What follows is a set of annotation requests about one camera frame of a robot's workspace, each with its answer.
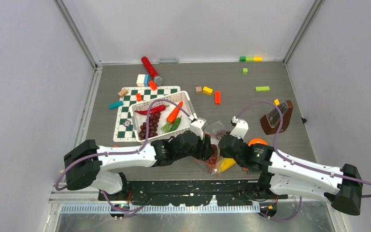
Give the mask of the yellow fake banana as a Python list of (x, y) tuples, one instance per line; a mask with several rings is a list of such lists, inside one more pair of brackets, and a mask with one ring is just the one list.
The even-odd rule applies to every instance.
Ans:
[(236, 161), (232, 158), (220, 158), (215, 164), (215, 171), (217, 173), (222, 173), (227, 169), (231, 168), (236, 164)]

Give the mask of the green fake chili pepper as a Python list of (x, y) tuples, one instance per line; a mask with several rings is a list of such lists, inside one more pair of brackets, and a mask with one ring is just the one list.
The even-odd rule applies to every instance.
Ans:
[(177, 130), (181, 121), (182, 121), (182, 117), (176, 118), (175, 121), (173, 122), (173, 124), (171, 125), (171, 127), (169, 129), (169, 132)]

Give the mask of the pink fake grapes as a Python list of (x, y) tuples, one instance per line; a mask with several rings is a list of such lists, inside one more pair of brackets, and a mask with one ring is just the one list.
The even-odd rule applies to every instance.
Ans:
[(212, 165), (212, 166), (215, 166), (216, 163), (217, 163), (217, 160), (218, 160), (218, 153), (217, 152), (214, 152), (207, 160), (206, 160), (206, 163), (208, 165)]

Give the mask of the clear zip top bag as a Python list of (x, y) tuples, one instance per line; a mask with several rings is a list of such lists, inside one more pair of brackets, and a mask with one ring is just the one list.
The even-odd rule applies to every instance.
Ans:
[[(220, 155), (220, 149), (218, 148), (218, 143), (219, 141), (221, 140), (221, 138), (223, 138), (223, 136), (226, 134), (227, 132), (227, 127), (225, 126), (225, 124), (222, 122), (222, 121), (216, 121), (210, 125), (208, 125), (205, 129), (204, 129), (204, 133), (205, 135), (209, 135), (210, 138), (211, 138), (211, 145), (212, 145), (212, 148), (214, 149), (214, 152), (217, 152), (218, 153), (218, 160), (220, 158), (223, 158), (221, 155)], [(208, 165), (206, 163), (206, 161), (203, 161), (203, 160), (200, 160), (200, 159), (197, 159), (196, 160), (198, 162), (198, 164), (206, 169), (206, 171), (209, 173), (209, 174), (215, 174), (215, 175), (220, 175), (222, 173), (217, 173), (214, 169), (215, 169), (215, 166), (212, 166), (212, 165)]]

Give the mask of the orange fake carrot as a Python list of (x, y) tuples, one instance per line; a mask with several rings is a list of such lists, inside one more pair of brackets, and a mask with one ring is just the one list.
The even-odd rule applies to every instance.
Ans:
[(173, 109), (173, 111), (167, 117), (167, 119), (166, 119), (167, 123), (161, 128), (163, 132), (167, 133), (169, 131), (171, 125), (177, 119), (177, 116), (178, 116), (182, 106), (183, 106), (183, 101), (179, 102), (178, 107)]

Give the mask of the white plastic basket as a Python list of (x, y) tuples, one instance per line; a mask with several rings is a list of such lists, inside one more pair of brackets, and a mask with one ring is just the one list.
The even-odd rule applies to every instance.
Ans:
[[(157, 136), (154, 136), (150, 139), (148, 139), (148, 142), (151, 142), (152, 140), (156, 139), (166, 139), (170, 136), (176, 136), (186, 130), (190, 129), (191, 119), (197, 118), (197, 115), (195, 113), (195, 110), (192, 106), (191, 99), (186, 91), (179, 91), (176, 93), (172, 93), (169, 95), (157, 97), (160, 101), (153, 104), (153, 107), (157, 107), (160, 105), (165, 105), (166, 109), (160, 113), (160, 118), (158, 120), (158, 127), (157, 127)], [(165, 133), (161, 130), (161, 127), (163, 127), (167, 123), (167, 117), (171, 114), (171, 112), (176, 108), (172, 103), (169, 103), (167, 101), (172, 101), (175, 104), (179, 104), (180, 102), (183, 103), (182, 109), (179, 111), (177, 117), (181, 118), (181, 122), (179, 124), (179, 127), (177, 130), (171, 131), (169, 133)], [(131, 114), (131, 121), (133, 124), (133, 130), (135, 139), (137, 142), (143, 142), (143, 140), (139, 137), (139, 133), (141, 131), (141, 125), (146, 121), (146, 116), (141, 115), (139, 113), (136, 113), (136, 110), (138, 111), (144, 111), (149, 108), (149, 105), (154, 100), (146, 100), (143, 102), (138, 102), (136, 104), (133, 104), (129, 107), (129, 111)]]

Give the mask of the purple fake grapes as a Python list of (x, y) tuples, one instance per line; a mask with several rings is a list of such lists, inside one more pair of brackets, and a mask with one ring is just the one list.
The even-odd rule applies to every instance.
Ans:
[(141, 140), (144, 140), (147, 135), (148, 138), (158, 136), (157, 130), (160, 115), (161, 113), (151, 114), (148, 119), (148, 127), (146, 127), (147, 122), (143, 122), (143, 124), (140, 126), (140, 132), (138, 133), (138, 136)]

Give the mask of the red fake chili pepper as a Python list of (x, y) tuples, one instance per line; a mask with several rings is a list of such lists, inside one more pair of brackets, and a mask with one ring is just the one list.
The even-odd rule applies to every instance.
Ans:
[(165, 111), (166, 108), (167, 108), (166, 105), (159, 105), (159, 106), (151, 108), (150, 110), (143, 110), (143, 111), (136, 110), (135, 112), (140, 114), (140, 115), (158, 114), (162, 111)]

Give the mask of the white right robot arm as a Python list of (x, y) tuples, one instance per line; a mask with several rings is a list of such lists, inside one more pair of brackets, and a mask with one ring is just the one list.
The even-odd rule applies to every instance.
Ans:
[(360, 215), (363, 185), (356, 166), (324, 166), (290, 156), (264, 144), (248, 145), (229, 134), (218, 144), (220, 154), (260, 176), (256, 192), (262, 198), (293, 195), (326, 203), (342, 213)]

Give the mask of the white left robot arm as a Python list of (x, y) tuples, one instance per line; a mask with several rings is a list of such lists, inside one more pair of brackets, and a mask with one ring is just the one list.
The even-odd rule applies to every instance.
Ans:
[(111, 170), (168, 166), (185, 157), (206, 161), (214, 153), (209, 135), (200, 138), (191, 131), (132, 147), (106, 147), (96, 145), (93, 139), (86, 140), (64, 156), (65, 188), (92, 187), (123, 200), (129, 193), (127, 182), (123, 174)]

